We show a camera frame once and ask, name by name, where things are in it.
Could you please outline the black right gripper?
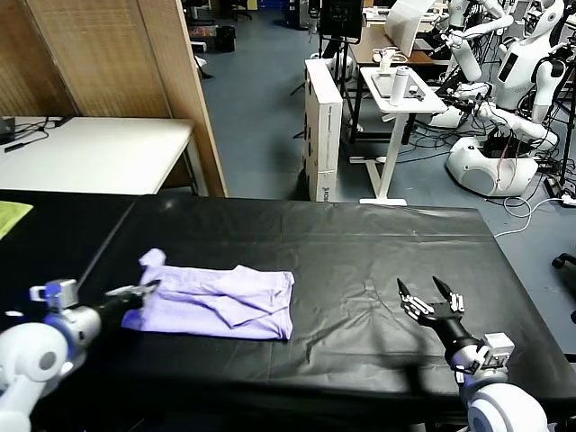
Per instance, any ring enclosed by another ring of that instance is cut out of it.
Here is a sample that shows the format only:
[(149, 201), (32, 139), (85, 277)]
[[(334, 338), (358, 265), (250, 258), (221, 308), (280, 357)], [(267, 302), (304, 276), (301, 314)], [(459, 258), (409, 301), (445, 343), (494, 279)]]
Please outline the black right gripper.
[(417, 319), (420, 326), (433, 329), (445, 348), (445, 355), (453, 356), (473, 343), (473, 336), (462, 324), (464, 297), (453, 292), (447, 283), (436, 276), (433, 277), (433, 282), (448, 303), (437, 302), (429, 306), (420, 298), (413, 296), (406, 284), (398, 278), (400, 306), (407, 315)]

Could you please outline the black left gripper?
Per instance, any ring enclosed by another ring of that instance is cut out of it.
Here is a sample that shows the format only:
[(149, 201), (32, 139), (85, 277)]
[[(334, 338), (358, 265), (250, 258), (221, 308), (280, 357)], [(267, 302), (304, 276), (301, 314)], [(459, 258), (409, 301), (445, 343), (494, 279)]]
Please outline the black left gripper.
[(102, 322), (121, 322), (131, 310), (138, 310), (160, 285), (160, 280), (152, 280), (134, 287), (122, 287), (119, 291), (107, 292), (103, 301), (96, 307)]

